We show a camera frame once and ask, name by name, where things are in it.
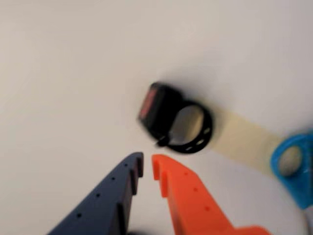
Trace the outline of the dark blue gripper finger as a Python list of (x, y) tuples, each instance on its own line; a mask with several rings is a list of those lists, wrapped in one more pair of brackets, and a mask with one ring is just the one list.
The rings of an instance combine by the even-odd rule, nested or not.
[(132, 197), (143, 176), (143, 165), (142, 152), (124, 158), (50, 234), (127, 234)]

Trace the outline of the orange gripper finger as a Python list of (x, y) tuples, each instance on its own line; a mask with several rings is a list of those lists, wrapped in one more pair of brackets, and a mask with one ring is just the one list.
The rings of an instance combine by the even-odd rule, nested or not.
[(236, 228), (211, 196), (200, 177), (178, 161), (152, 156), (154, 179), (167, 198), (177, 235), (268, 235), (260, 226)]

